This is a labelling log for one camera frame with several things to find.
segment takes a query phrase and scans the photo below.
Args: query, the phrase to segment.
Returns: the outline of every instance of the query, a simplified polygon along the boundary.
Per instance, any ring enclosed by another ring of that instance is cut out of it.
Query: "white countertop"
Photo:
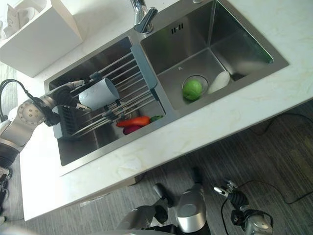
[[[162,10],[176,1],[146,3]],[[62,177],[53,130],[39,126],[21,153],[25,220],[118,185],[313,97],[312,0],[229,1],[290,65]],[[85,41],[33,79],[18,74],[33,95],[44,93],[44,80],[133,26],[129,0],[118,4],[114,0],[62,2],[74,15]],[[25,99],[19,91],[19,102]]]

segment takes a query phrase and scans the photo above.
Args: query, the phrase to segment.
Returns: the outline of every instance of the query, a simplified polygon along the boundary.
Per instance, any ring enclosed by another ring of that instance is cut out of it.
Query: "faucet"
[[[155,7],[150,7],[147,10],[147,6],[144,0],[131,0],[134,9],[134,30],[139,33],[150,33],[153,29],[151,20],[157,14]]]

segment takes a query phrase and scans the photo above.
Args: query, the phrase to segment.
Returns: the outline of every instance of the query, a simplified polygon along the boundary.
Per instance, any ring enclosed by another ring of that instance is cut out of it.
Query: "faucet handle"
[[[157,14],[157,9],[155,7],[150,7],[147,14],[142,18],[142,20],[134,25],[134,29],[139,33],[150,33],[153,29],[151,20]]]

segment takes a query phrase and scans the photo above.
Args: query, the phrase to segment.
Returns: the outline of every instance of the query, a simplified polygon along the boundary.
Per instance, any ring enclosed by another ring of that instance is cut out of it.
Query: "gray carpet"
[[[290,112],[313,118],[313,101]],[[267,123],[260,123],[252,129],[261,132]],[[163,183],[178,198],[192,185],[190,168],[198,165],[204,174],[211,232],[224,235],[220,217],[224,199],[213,191],[213,187],[219,186],[223,178],[232,179],[239,185],[251,179],[264,180],[276,185],[287,201],[313,190],[312,132],[313,124],[304,118],[282,116],[262,136],[244,130],[147,172],[134,186],[115,190],[93,201],[52,211],[27,222],[18,220],[6,225],[20,226],[41,235],[87,235],[112,230],[131,209],[157,200],[152,189],[157,182]],[[23,216],[19,161],[15,161],[13,169],[14,175],[9,184],[11,193],[4,205],[4,215],[9,220]],[[313,234],[313,195],[286,205],[279,193],[269,186],[250,183],[241,189],[254,208],[274,217],[273,234]],[[224,214],[229,234],[242,235],[243,231],[230,222],[231,210],[227,203]],[[169,211],[169,223],[175,223],[175,208]]]

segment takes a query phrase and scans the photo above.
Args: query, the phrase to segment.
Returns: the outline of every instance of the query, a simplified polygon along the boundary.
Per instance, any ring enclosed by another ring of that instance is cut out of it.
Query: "wire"
[[[24,87],[24,85],[23,85],[20,81],[15,80],[15,79],[6,79],[6,80],[2,81],[1,84],[0,84],[0,120],[1,120],[1,122],[3,122],[3,121],[6,120],[6,118],[5,118],[5,116],[3,115],[3,112],[2,112],[1,96],[2,96],[2,92],[3,92],[4,88],[5,88],[5,86],[8,85],[8,84],[11,83],[11,82],[16,82],[16,83],[18,83],[18,84],[21,86],[21,88],[24,90],[24,92],[26,93],[26,95],[28,96],[28,98],[30,98],[30,99],[34,102],[34,104],[35,104],[36,106],[38,105],[38,102],[37,102],[37,101],[34,99],[34,97],[28,92],[28,90],[26,90],[26,88]]]
[[[225,223],[224,215],[223,215],[223,208],[224,208],[224,206],[225,206],[227,200],[228,200],[228,199],[225,199],[225,201],[224,201],[223,204],[222,204],[222,207],[221,207],[221,216],[222,216],[222,221],[223,221],[223,225],[224,225],[225,232],[226,232],[227,235],[229,235],[229,233],[228,233],[228,231],[227,231],[227,228],[226,228],[226,223]]]
[[[262,180],[249,180],[249,181],[247,181],[247,182],[245,182],[245,183],[239,185],[238,188],[241,188],[241,187],[243,187],[244,185],[247,185],[247,184],[252,183],[252,182],[258,182],[258,183],[262,183],[262,184],[265,184],[265,185],[268,185],[268,186],[273,187],[277,192],[279,192],[279,194],[280,194],[280,196],[282,197],[284,203],[287,204],[287,205],[291,205],[291,204],[293,204],[293,203],[295,203],[295,202],[298,202],[298,201],[300,201],[301,199],[303,199],[303,198],[305,198],[306,196],[308,196],[308,195],[310,195],[310,194],[313,193],[313,190],[312,190],[312,191],[307,192],[307,193],[305,193],[304,195],[302,195],[302,196],[296,198],[295,200],[293,200],[293,201],[291,201],[291,202],[287,202],[286,199],[284,198],[282,192],[281,192],[276,186],[274,186],[274,185],[272,185],[272,184],[270,184],[270,183],[267,183],[267,182],[265,182],[265,181],[262,181]],[[224,205],[225,205],[225,203],[226,203],[227,200],[228,200],[228,199],[226,199],[226,200],[223,202],[222,206],[221,206],[221,217],[222,217],[222,221],[223,221],[223,225],[224,225],[225,232],[226,232],[227,235],[229,235],[229,233],[228,233],[228,231],[227,231],[225,219],[224,219],[224,214],[223,214],[223,208],[224,208]],[[269,217],[271,218],[271,223],[272,223],[272,216],[269,215],[269,214],[267,214],[267,213],[265,213],[265,212],[264,212],[264,214],[266,214],[267,216],[269,216]]]
[[[261,136],[261,135],[264,135],[268,129],[272,126],[272,124],[281,116],[285,116],[285,115],[290,115],[290,116],[298,116],[298,117],[303,117],[305,118],[306,120],[308,120],[309,122],[311,122],[313,124],[313,120],[305,115],[302,115],[302,114],[295,114],[295,113],[282,113],[282,114],[279,114],[277,115],[276,117],[274,117],[270,122],[269,124],[266,126],[266,128],[264,129],[264,131],[262,131],[261,133],[258,133],[258,132],[255,132],[253,131],[251,128],[249,128],[249,130],[251,132],[253,132],[254,134],[258,135],[258,136]]]
[[[308,196],[308,195],[310,195],[310,194],[313,193],[313,190],[312,190],[312,191],[307,192],[306,194],[304,194],[304,195],[302,195],[302,196],[296,198],[295,200],[293,200],[293,201],[291,201],[291,202],[287,202],[286,199],[284,198],[282,192],[281,192],[276,186],[274,186],[274,185],[272,185],[272,184],[270,184],[270,183],[267,183],[267,182],[265,182],[265,181],[262,181],[262,180],[249,180],[249,181],[247,181],[247,182],[241,184],[241,185],[238,186],[238,187],[241,188],[242,186],[244,186],[244,185],[246,185],[246,184],[249,184],[249,183],[251,183],[251,182],[258,182],[258,183],[262,183],[262,184],[269,185],[269,186],[273,187],[277,192],[279,192],[280,196],[283,198],[284,203],[286,203],[287,205],[291,205],[291,204],[293,204],[293,203],[295,203],[295,202],[298,202],[298,201],[300,201],[302,198],[304,198],[304,197],[306,197],[306,196]]]

